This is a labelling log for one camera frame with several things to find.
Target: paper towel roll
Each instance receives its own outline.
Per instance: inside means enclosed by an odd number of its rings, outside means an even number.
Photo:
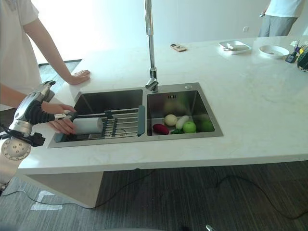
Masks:
[[[100,118],[74,119],[73,124],[76,126],[77,135],[101,133],[103,129],[103,122]]]

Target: kitchen island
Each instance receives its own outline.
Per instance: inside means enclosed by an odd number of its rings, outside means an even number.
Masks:
[[[237,55],[221,49],[223,40],[182,44],[184,52],[155,47],[159,85],[200,83],[223,136],[47,148],[54,131],[35,125],[46,141],[32,148],[17,174],[93,207],[104,171],[308,160],[308,73],[258,50],[277,45],[292,52],[298,39],[308,36],[239,39],[252,50]],[[75,105],[79,92],[144,87],[149,67],[146,47],[93,52],[75,70],[90,70],[90,81],[65,83],[52,102]]]

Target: red vegetable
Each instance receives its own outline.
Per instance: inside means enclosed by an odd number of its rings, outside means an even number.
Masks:
[[[163,135],[168,135],[169,134],[169,129],[162,125],[162,124],[154,124],[153,125],[153,130],[159,134],[163,134]]]

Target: faucet spout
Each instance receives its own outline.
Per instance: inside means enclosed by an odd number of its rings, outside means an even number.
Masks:
[[[158,92],[158,81],[156,75],[155,58],[154,58],[154,42],[153,42],[153,19],[152,19],[152,1],[144,0],[144,14],[145,14],[145,26],[146,34],[149,36],[149,50],[150,50],[150,77],[151,79],[145,85],[146,89],[152,92]]]

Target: gray pants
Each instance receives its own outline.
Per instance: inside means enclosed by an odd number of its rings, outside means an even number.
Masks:
[[[258,36],[287,36],[296,20],[297,18],[265,15]]]
[[[16,108],[12,108],[5,111],[0,111],[0,124],[3,124],[7,128],[11,125],[14,120],[14,114],[16,112]]]

